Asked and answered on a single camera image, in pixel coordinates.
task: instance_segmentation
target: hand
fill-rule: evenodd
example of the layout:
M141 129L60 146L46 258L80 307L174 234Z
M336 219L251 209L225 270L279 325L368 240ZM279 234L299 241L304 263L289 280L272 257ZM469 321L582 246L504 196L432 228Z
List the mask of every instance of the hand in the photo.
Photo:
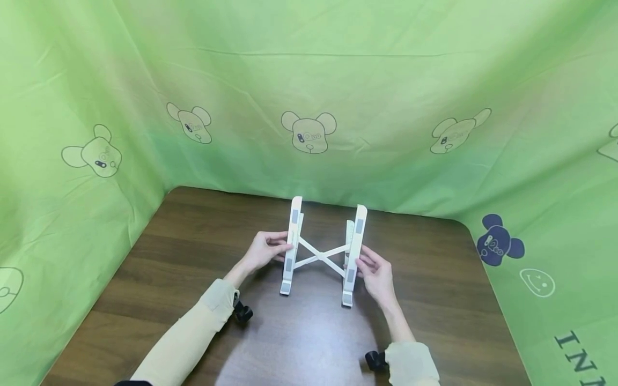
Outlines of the hand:
M363 245L356 265L360 269L358 276L365 279L367 292L382 309L398 304L392 284L391 263Z
M258 232L240 262L244 263L249 273L252 274L267 265L270 260L283 261L286 252L294 247L292 244L288 244L286 239L287 231Z
M287 232L258 232L245 256L224 279L239 288L247 276L267 265L270 260L283 261L285 252L294 247L286 243L286 238Z

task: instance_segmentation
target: white laptop stand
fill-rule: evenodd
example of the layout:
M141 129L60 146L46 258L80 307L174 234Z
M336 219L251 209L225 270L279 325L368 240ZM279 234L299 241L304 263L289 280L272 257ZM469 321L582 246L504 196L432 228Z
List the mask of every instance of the white laptop stand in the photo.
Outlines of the white laptop stand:
M286 260L283 267L283 280L281 282L281 290L279 293L282 293L283 295L290 295L290 289L292 288L292 274L294 273L294 270L311 262L321 260L343 277L344 288L342 303L344 306L352 307L352 292L354 292L354 283L356 282L356 259L360 256L360 246L363 243L365 222L367 220L367 208L362 205L358 205L356 209L356 219L354 221L347 221L345 229L345 245L339 246L327 252L320 252L300 236L300 230L302 228L304 217L303 213L300 211L302 203L303 198L300 196L296 196L292 200L287 242L288 244L294 245L294 248L286 253ZM301 261L296 261L298 244L302 244L306 249L313 253L314 256ZM345 264L347 265L345 271L328 258L341 252L345 252Z

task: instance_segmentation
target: brown table surface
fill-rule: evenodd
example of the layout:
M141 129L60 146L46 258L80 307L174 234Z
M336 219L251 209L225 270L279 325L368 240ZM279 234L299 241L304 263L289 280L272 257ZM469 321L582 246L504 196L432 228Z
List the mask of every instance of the brown table surface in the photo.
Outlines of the brown table surface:
M289 208L289 200L172 191L43 385L128 379L258 230L287 229ZM326 251L345 242L345 220L355 209L305 202L303 212L303 238ZM392 262L402 308L416 338L429 346L442 386L530 384L462 224L370 211L364 244ZM311 256L299 251L299 258ZM388 376L375 376L363 359L385 349L389 333L362 280L354 307L346 309L342 279L325 264L295 271L289 297L279 294L281 270L272 263L242 285L253 318L245 327L231 319L185 384L387 385Z

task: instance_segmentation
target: bear ear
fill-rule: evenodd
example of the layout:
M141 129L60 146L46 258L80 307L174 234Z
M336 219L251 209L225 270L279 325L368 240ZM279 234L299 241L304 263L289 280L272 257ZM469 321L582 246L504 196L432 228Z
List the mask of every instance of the bear ear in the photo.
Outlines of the bear ear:
M79 146L68 146L62 149L62 159L71 167L86 166L86 161L82 158L82 149Z
M191 112L197 115L201 119L201 121L204 123L204 126L208 126L210 122L212 122L208 111L202 109L199 106L195 106L193 110L191 110Z
M327 112L320 114L316 120L324 126L324 133L326 135L333 134L335 130L337 130L337 121L335 117Z
M180 109L178 107L176 107L175 104L173 103L168 103L167 104L167 112L169 113L169 116L171 116L172 118L176 119L177 121L180 122L180 118L178 118L178 113L180 112Z
M609 131L609 136L612 137L618 137L618 124L616 124L616 126L612 127L612 130Z
M293 132L294 130L292 129L292 126L294 125L294 122L299 119L300 118L298 117L298 115L294 114L291 111L286 111L281 116L281 124L283 125L283 127Z
M497 214L488 214L483 217L483 226L485 229L489 229L495 225L502 226L502 218Z
M474 127L479 127L480 125L482 125L487 120L487 118L489 118L490 115L491 115L491 109L481 110L481 112L479 112L473 118L476 121L476 125L474 125Z
M103 125L96 125L95 126L95 138L101 137L103 139L105 139L107 142L110 142L112 140L112 133L109 131L109 129Z
M433 129L433 133L431 133L431 136L433 136L434 138L438 138L442 135L442 133L444 133L447 128L453 126L456 123L457 120L455 118L447 118L443 120L438 126L436 126L435 129Z
M525 248L523 247L523 241L518 238L510 239L510 248L507 252L507 256L510 256L514 259L520 259L523 257L525 253Z

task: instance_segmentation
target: green backdrop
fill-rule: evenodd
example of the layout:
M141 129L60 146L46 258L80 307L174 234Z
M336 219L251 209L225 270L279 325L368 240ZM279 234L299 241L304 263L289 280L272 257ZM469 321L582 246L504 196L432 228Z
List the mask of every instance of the green backdrop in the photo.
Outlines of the green backdrop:
M616 20L614 0L0 1L0 383L40 382L178 185L459 220L533 384L618 382Z

